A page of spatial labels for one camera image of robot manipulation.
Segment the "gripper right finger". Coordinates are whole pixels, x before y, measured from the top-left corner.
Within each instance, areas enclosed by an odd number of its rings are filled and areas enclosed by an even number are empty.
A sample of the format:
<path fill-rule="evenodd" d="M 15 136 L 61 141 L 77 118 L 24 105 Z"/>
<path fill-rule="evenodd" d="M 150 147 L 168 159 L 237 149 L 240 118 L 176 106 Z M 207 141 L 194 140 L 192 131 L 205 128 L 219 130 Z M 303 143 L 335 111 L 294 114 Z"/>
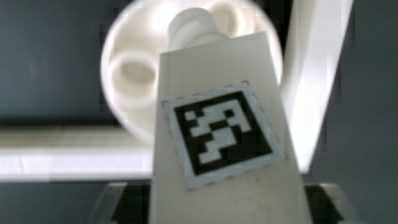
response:
<path fill-rule="evenodd" d="M 363 224 L 342 187 L 333 183 L 304 185 L 313 224 Z"/>

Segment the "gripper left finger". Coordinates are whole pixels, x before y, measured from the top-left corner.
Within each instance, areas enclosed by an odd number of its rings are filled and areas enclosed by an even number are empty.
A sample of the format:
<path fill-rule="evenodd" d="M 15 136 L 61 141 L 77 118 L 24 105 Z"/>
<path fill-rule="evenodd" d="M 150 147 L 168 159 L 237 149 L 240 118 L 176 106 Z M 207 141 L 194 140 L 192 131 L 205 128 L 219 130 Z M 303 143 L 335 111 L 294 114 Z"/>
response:
<path fill-rule="evenodd" d="M 148 182 L 113 182 L 104 189 L 86 224 L 150 224 Z"/>

